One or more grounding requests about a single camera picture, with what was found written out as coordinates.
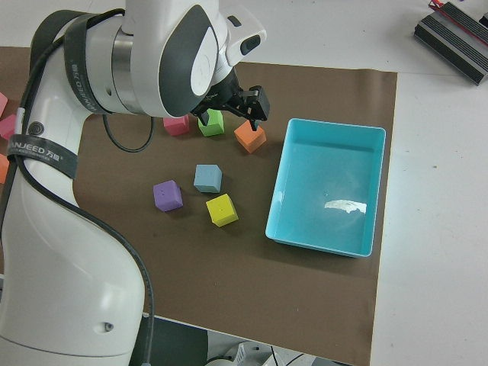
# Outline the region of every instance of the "orange cube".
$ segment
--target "orange cube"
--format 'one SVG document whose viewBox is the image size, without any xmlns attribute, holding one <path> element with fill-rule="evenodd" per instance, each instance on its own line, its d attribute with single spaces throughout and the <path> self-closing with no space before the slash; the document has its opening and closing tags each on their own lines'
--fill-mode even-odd
<svg viewBox="0 0 488 366">
<path fill-rule="evenodd" d="M 8 159 L 7 156 L 0 154 L 0 183 L 5 183 L 8 171 Z"/>
<path fill-rule="evenodd" d="M 253 131 L 248 120 L 237 127 L 234 134 L 236 135 L 237 141 L 244 146 L 244 149 L 249 154 L 252 154 L 260 145 L 266 142 L 266 133 L 261 126 L 256 131 Z"/>
</svg>

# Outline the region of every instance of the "black cable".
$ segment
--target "black cable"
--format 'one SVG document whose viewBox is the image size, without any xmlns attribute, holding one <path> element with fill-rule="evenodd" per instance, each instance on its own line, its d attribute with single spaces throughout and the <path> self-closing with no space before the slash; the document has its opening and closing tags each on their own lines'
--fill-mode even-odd
<svg viewBox="0 0 488 366">
<path fill-rule="evenodd" d="M 291 360 L 290 362 L 288 362 L 286 364 L 286 366 L 288 366 L 289 364 L 291 364 L 292 362 L 295 362 L 298 358 L 302 357 L 303 355 L 305 355 L 304 353 L 302 353 L 301 355 L 298 355 L 297 357 L 295 357 L 293 360 Z"/>
<path fill-rule="evenodd" d="M 123 146 L 121 143 L 115 139 L 112 131 L 110 130 L 110 126 L 108 125 L 108 118 L 106 114 L 102 114 L 101 116 L 104 120 L 104 127 L 105 127 L 105 132 L 107 132 L 107 136 L 110 139 L 110 141 L 119 149 L 122 151 L 125 151 L 126 153 L 140 153 L 141 151 L 145 150 L 147 146 L 151 143 L 151 140 L 153 139 L 154 135 L 154 127 L 156 125 L 156 119 L 154 117 L 151 117 L 151 130 L 149 132 L 149 136 L 147 138 L 147 141 L 141 146 L 136 149 L 130 149 L 128 147 Z"/>
<path fill-rule="evenodd" d="M 273 346 L 271 346 L 271 353 L 273 354 L 273 359 L 274 359 L 276 366 L 280 366 L 278 364 L 278 360 L 276 359 L 275 350 L 274 350 Z"/>
<path fill-rule="evenodd" d="M 87 28 L 93 27 L 94 25 L 101 23 L 102 21 L 111 18 L 117 14 L 124 14 L 123 9 L 114 9 L 112 11 L 107 11 L 103 14 L 99 14 L 94 16 L 87 24 Z M 32 70 L 30 71 L 29 79 L 27 81 L 26 89 L 24 94 L 22 95 L 20 107 L 24 109 L 24 116 L 22 118 L 22 133 L 25 134 L 27 132 L 27 125 L 29 121 L 29 116 L 31 115 L 31 108 L 34 104 L 34 100 L 37 94 L 37 86 L 40 83 L 40 77 L 43 75 L 44 67 L 47 63 L 49 57 L 57 50 L 64 41 L 64 37 L 60 37 L 55 40 L 49 47 L 47 47 L 44 52 L 40 55 L 39 59 L 34 64 Z M 148 296 L 148 311 L 149 311 L 149 319 L 147 325 L 147 336 L 146 336 L 146 347 L 144 350 L 144 363 L 150 364 L 151 358 L 151 351 L 153 347 L 153 333 L 154 333 L 154 294 L 153 294 L 153 284 L 151 282 L 149 272 L 147 271 L 146 266 L 143 263 L 143 260 L 140 258 L 139 253 L 135 250 L 134 247 L 115 229 L 111 226 L 106 224 L 104 221 L 99 220 L 97 217 L 94 217 L 90 213 L 84 211 L 83 209 L 63 200 L 61 197 L 57 196 L 53 192 L 49 191 L 45 188 L 41 183 L 39 183 L 36 178 L 34 178 L 30 172 L 28 171 L 27 167 L 24 164 L 24 158 L 21 156 L 15 156 L 15 163 L 17 164 L 21 174 L 23 175 L 24 179 L 34 188 L 36 191 L 41 193 L 43 196 L 47 197 L 48 199 L 54 201 L 55 203 L 59 204 L 60 206 L 66 208 L 67 210 L 72 211 L 75 214 L 78 214 L 81 217 L 84 217 L 86 220 L 89 220 L 94 225 L 98 226 L 101 230 L 105 231 L 107 234 L 112 236 L 116 239 L 132 256 L 134 261 L 136 262 L 140 273 L 143 277 L 144 284 L 146 285 L 146 291 Z"/>
</svg>

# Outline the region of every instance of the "white table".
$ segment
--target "white table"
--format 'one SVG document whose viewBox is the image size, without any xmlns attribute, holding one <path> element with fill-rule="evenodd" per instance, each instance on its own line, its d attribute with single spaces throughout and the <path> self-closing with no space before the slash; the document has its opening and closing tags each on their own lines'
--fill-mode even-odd
<svg viewBox="0 0 488 366">
<path fill-rule="evenodd" d="M 368 3 L 248 0 L 268 41 L 247 60 L 399 73 L 371 366 L 486 364 L 488 83 L 413 39 L 428 0 Z M 454 3 L 475 19 L 488 11 Z M 116 7 L 124 1 L 0 0 L 0 46 L 29 46 L 55 10 Z"/>
</svg>

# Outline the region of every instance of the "brown paper sheet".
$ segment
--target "brown paper sheet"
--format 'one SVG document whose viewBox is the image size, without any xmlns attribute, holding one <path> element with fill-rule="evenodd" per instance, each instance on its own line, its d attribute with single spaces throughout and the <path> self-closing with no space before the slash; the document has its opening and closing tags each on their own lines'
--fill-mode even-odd
<svg viewBox="0 0 488 366">
<path fill-rule="evenodd" d="M 28 50 L 0 47 L 0 90 L 14 111 L 27 78 Z M 324 358 L 369 364 L 397 74 L 243 63 L 243 88 L 263 85 L 271 102 L 268 141 L 249 155 L 224 114 L 224 135 L 172 137 L 159 120 L 152 145 L 139 154 L 114 147 L 100 117 L 85 123 L 75 195 L 80 207 L 120 230 L 152 276 L 156 313 L 178 321 Z M 387 131 L 374 250 L 346 258 L 284 246 L 265 226 L 287 122 L 292 117 L 383 127 Z M 148 117 L 114 115 L 114 135 L 128 146 L 145 141 Z M 193 187 L 197 164 L 218 164 L 222 193 L 239 221 L 217 228 Z M 174 179 L 183 208 L 163 213 L 153 185 Z"/>
</svg>

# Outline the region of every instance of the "blue tray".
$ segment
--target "blue tray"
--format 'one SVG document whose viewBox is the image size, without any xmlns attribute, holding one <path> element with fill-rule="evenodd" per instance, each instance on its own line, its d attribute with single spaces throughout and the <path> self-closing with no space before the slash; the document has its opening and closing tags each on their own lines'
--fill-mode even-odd
<svg viewBox="0 0 488 366">
<path fill-rule="evenodd" d="M 385 130 L 290 120 L 266 236 L 367 257 L 373 248 Z"/>
</svg>

